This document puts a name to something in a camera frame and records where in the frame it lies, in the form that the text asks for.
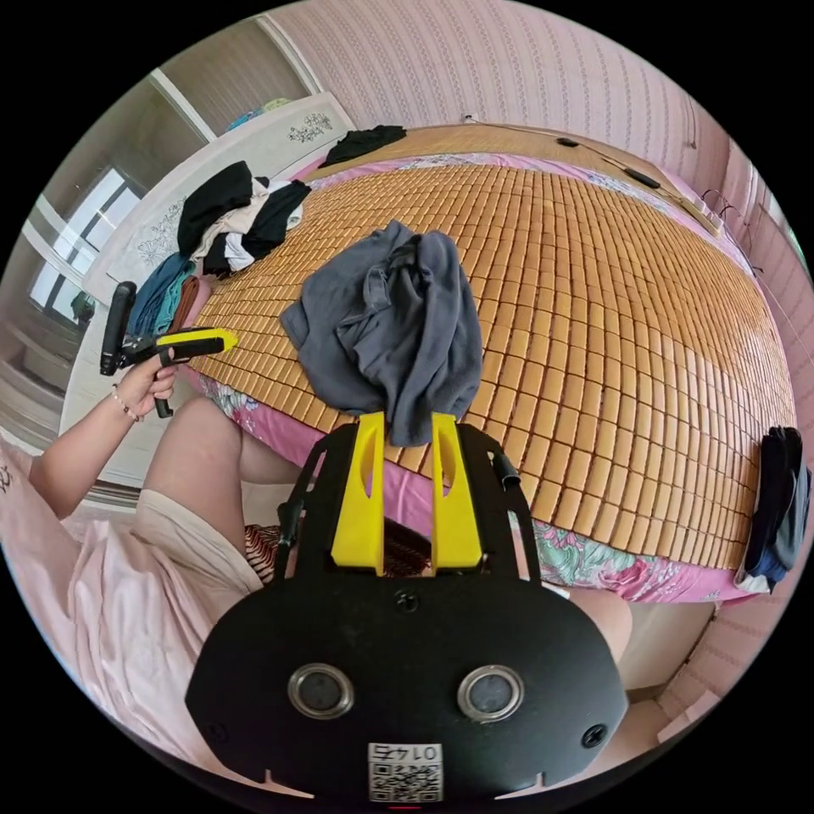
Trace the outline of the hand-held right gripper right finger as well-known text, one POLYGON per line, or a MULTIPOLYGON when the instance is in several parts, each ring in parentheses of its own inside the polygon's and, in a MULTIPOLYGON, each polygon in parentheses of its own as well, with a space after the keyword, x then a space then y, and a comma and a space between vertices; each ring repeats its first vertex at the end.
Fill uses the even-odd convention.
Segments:
POLYGON ((432 574, 470 571, 482 563, 482 544, 466 458, 453 415, 432 415, 432 574))

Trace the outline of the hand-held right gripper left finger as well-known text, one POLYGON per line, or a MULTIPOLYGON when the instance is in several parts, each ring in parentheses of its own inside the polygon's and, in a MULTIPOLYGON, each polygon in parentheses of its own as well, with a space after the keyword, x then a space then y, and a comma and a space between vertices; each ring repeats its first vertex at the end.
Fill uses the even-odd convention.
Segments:
POLYGON ((382 412, 359 418, 348 475, 331 547, 334 564, 343 569, 384 573, 384 441, 382 412))

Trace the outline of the person's left hand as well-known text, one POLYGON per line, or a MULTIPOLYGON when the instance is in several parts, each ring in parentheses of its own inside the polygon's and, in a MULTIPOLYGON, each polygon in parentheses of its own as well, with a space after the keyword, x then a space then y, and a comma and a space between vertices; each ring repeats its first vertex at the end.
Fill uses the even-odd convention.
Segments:
POLYGON ((155 407, 155 401, 168 401, 176 380, 176 367, 163 366, 158 356, 134 365, 114 385, 115 398, 121 409, 133 420, 140 421, 155 407))

